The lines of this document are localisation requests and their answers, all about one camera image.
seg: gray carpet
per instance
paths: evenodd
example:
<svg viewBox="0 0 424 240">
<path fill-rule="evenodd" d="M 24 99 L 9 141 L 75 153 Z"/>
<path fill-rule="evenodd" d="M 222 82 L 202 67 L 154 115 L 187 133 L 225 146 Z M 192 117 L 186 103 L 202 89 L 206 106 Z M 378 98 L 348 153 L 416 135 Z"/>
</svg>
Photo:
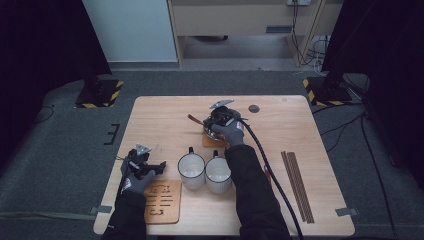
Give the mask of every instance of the gray carpet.
<svg viewBox="0 0 424 240">
<path fill-rule="evenodd" d="M 116 72 L 124 81 L 113 107 L 81 109 L 74 102 L 83 87 L 76 81 L 51 91 L 37 122 L 0 178 L 0 212 L 54 212 L 89 215 L 103 197 L 134 100 L 149 95 L 304 95 L 302 79 L 312 72 Z M 322 107 L 311 106 L 315 111 Z M 314 114 L 320 132 L 349 122 L 362 105 L 331 108 Z M 120 128 L 112 145 L 115 127 Z M 399 239 L 423 239 L 424 191 L 408 171 L 393 167 L 372 122 L 364 120 Z M 340 129 L 323 135 L 327 149 Z M 354 236 L 393 238 L 379 180 L 361 132 L 361 120 L 348 125 L 329 152 L 352 217 Z M 15 218 L 0 220 L 0 239 L 99 239 L 93 220 Z"/>
</svg>

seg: yellow and black hazard tape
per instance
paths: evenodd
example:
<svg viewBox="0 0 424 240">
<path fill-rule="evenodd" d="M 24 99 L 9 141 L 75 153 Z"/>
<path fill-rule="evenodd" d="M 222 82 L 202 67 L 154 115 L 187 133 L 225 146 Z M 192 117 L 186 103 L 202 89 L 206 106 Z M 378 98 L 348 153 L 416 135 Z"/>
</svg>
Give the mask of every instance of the yellow and black hazard tape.
<svg viewBox="0 0 424 240">
<path fill-rule="evenodd" d="M 308 79 L 303 80 L 303 86 L 306 89 L 306 92 L 309 97 L 309 101 L 312 106 L 338 106 L 338 105 L 350 105 L 351 101 L 318 101 L 315 97 L 314 92 L 312 91 L 311 85 L 309 84 Z"/>
<path fill-rule="evenodd" d="M 86 102 L 86 103 L 80 103 L 80 104 L 76 104 L 75 107 L 77 108 L 98 108 L 98 107 L 111 107 L 113 106 L 113 104 L 116 101 L 116 98 L 118 98 L 119 92 L 121 91 L 121 87 L 124 84 L 124 81 L 116 81 L 116 86 L 114 87 L 110 100 L 107 102 L 102 102 L 102 103 L 91 103 L 91 102 Z"/>
</svg>

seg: white mug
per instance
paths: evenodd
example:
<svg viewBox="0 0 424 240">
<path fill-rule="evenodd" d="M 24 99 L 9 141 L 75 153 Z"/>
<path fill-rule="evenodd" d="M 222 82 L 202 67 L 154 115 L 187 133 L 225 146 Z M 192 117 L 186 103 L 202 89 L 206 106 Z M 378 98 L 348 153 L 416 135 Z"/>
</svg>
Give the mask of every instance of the white mug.
<svg viewBox="0 0 424 240">
<path fill-rule="evenodd" d="M 214 151 L 214 156 L 206 164 L 206 185 L 214 193 L 224 193 L 230 188 L 232 183 L 231 170 L 227 160 L 218 156 L 218 151 Z"/>
<path fill-rule="evenodd" d="M 193 147 L 178 161 L 178 171 L 181 182 L 188 189 L 198 189 L 205 183 L 205 160 L 194 153 Z"/>
</svg>

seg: wall outlet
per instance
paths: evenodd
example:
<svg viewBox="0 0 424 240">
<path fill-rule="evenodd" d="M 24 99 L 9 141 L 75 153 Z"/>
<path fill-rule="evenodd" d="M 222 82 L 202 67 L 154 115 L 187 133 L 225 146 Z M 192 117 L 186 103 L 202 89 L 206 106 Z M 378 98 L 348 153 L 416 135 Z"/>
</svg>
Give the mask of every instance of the wall outlet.
<svg viewBox="0 0 424 240">
<path fill-rule="evenodd" d="M 299 6 L 311 5 L 311 0 L 287 0 L 287 5 L 293 6 L 295 1 L 297 1 L 297 4 L 299 4 Z"/>
</svg>

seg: black glove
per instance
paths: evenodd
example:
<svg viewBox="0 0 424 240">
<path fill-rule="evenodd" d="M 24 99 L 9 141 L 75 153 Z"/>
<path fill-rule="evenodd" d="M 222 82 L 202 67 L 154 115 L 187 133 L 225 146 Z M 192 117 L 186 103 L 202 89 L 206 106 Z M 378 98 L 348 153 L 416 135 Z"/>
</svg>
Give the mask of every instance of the black glove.
<svg viewBox="0 0 424 240">
<path fill-rule="evenodd" d="M 144 189 L 146 189 L 147 185 L 149 185 L 149 183 L 156 176 L 155 170 L 150 170 L 143 179 L 138 180 L 128 169 L 127 164 L 128 161 L 125 159 L 121 165 L 121 173 L 122 175 L 126 175 L 125 182 L 122 186 L 122 191 L 131 191 L 143 195 Z"/>
<path fill-rule="evenodd" d="M 237 121 L 238 118 L 240 118 L 240 113 L 230 109 L 230 111 L 233 113 L 233 118 L 231 123 L 228 126 L 220 126 L 220 125 L 212 125 L 211 129 L 215 132 L 219 132 L 224 135 L 225 140 L 228 141 L 230 146 L 236 146 L 236 145 L 242 145 L 243 137 L 244 137 L 244 128 L 243 124 L 239 121 Z"/>
</svg>

